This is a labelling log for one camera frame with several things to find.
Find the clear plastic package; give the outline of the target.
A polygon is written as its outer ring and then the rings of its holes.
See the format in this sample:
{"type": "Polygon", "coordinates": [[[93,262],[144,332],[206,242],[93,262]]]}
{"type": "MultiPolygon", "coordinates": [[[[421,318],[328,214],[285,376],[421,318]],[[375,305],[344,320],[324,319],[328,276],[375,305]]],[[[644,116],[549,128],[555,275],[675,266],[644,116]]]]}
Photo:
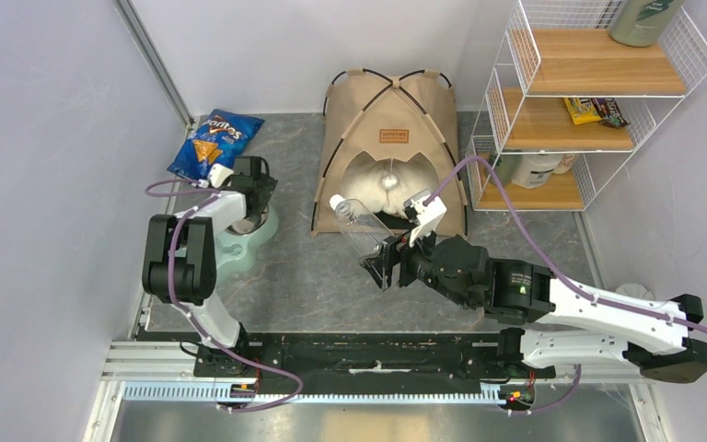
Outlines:
{"type": "Polygon", "coordinates": [[[340,233],[349,240],[358,261],[383,240],[390,240],[392,232],[361,201],[333,194],[330,207],[340,233]]]}

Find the steel pet bowl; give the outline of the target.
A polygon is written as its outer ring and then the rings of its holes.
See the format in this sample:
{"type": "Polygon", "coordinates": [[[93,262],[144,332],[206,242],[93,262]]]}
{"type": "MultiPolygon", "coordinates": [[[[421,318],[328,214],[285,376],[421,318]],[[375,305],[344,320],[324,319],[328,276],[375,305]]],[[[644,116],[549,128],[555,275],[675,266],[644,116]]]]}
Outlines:
{"type": "Polygon", "coordinates": [[[260,229],[269,218],[269,210],[265,209],[258,217],[252,216],[239,220],[227,228],[236,235],[248,235],[260,229]]]}

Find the cream fluffy pillow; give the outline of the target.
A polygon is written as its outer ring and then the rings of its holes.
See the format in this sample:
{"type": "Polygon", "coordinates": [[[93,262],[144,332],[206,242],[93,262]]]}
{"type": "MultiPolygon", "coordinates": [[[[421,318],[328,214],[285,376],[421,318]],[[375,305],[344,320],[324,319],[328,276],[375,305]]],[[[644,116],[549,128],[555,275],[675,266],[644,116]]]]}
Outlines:
{"type": "Polygon", "coordinates": [[[397,159],[374,160],[366,152],[355,157],[342,175],[339,194],[361,201],[371,212],[400,218],[406,215],[403,203],[414,194],[438,186],[434,166],[422,154],[403,162],[397,159]],[[387,192],[381,180],[388,174],[399,178],[399,185],[387,192]]]}

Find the mint green double pet bowl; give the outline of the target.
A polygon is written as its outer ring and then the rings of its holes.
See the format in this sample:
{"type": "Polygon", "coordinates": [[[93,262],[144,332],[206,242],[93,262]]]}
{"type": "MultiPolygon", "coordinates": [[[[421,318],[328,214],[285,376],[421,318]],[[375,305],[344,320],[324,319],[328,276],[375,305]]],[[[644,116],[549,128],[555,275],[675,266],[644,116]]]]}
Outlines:
{"type": "Polygon", "coordinates": [[[258,249],[277,232],[279,219],[272,204],[261,214],[261,222],[251,225],[247,233],[228,227],[214,237],[216,288],[221,288],[234,275],[244,273],[257,261],[258,249]]]}

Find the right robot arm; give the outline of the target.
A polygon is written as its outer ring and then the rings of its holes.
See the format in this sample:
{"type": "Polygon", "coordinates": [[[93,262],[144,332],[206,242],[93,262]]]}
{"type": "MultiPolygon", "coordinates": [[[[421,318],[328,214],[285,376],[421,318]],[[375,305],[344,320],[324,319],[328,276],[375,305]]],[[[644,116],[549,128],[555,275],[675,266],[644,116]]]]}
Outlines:
{"type": "Polygon", "coordinates": [[[359,264],[387,290],[420,282],[464,309],[480,309],[505,326],[496,368],[516,377],[529,367],[634,366],[651,380],[687,384],[707,372],[707,343],[690,338],[702,319],[692,295],[662,306],[563,281],[550,268],[497,259],[461,236],[366,232],[355,241],[359,264]]]}

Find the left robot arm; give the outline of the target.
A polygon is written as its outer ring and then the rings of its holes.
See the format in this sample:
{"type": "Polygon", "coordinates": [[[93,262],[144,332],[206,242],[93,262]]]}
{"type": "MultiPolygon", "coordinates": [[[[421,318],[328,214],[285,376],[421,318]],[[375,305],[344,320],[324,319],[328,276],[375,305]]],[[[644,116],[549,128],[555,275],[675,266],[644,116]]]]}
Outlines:
{"type": "Polygon", "coordinates": [[[228,277],[250,269],[258,249],[275,235],[271,199],[278,181],[264,157],[239,156],[232,166],[214,165],[188,183],[186,192],[203,200],[148,222],[143,289],[179,311],[201,346],[217,353],[216,363],[240,376],[252,362],[247,333],[217,291],[228,277]]]}

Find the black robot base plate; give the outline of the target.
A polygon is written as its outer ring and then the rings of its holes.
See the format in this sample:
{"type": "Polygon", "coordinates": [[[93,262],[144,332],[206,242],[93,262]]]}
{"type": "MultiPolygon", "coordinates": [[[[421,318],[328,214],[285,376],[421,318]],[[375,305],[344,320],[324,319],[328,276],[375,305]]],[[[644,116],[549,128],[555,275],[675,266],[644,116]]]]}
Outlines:
{"type": "Polygon", "coordinates": [[[363,368],[375,361],[388,368],[406,368],[421,373],[432,368],[465,371],[469,377],[520,380],[554,379],[554,367],[532,368],[520,359],[515,332],[364,332],[304,333],[250,332],[247,359],[260,368],[239,364],[209,348],[196,351],[207,374],[246,374],[263,370],[286,377],[297,368],[340,371],[363,368]]]}

